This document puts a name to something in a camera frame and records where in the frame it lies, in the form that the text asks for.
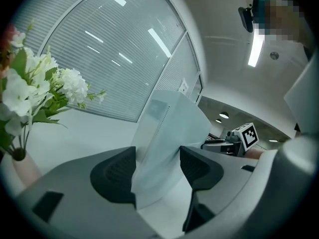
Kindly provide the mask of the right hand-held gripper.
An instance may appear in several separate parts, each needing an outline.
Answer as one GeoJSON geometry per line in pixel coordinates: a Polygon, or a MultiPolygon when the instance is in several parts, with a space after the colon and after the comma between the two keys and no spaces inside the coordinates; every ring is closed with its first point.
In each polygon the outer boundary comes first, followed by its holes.
{"type": "Polygon", "coordinates": [[[252,122],[228,131],[224,139],[206,140],[201,149],[229,156],[246,157],[259,138],[252,122]]]}

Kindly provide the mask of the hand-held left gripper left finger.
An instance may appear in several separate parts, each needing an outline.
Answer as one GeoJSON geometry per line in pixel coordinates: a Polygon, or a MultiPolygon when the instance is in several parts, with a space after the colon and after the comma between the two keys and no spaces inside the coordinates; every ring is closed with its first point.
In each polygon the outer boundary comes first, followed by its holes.
{"type": "Polygon", "coordinates": [[[136,149],[124,147],[58,165],[17,198],[45,239],[157,239],[131,191],[136,149]]]}

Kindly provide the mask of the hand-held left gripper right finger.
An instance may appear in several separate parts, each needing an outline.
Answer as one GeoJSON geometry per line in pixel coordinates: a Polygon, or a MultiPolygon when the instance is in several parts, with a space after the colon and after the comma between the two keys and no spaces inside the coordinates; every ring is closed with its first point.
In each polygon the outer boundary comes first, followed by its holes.
{"type": "Polygon", "coordinates": [[[182,230],[186,233],[216,217],[238,195],[257,160],[195,147],[180,147],[180,167],[192,188],[182,230]]]}

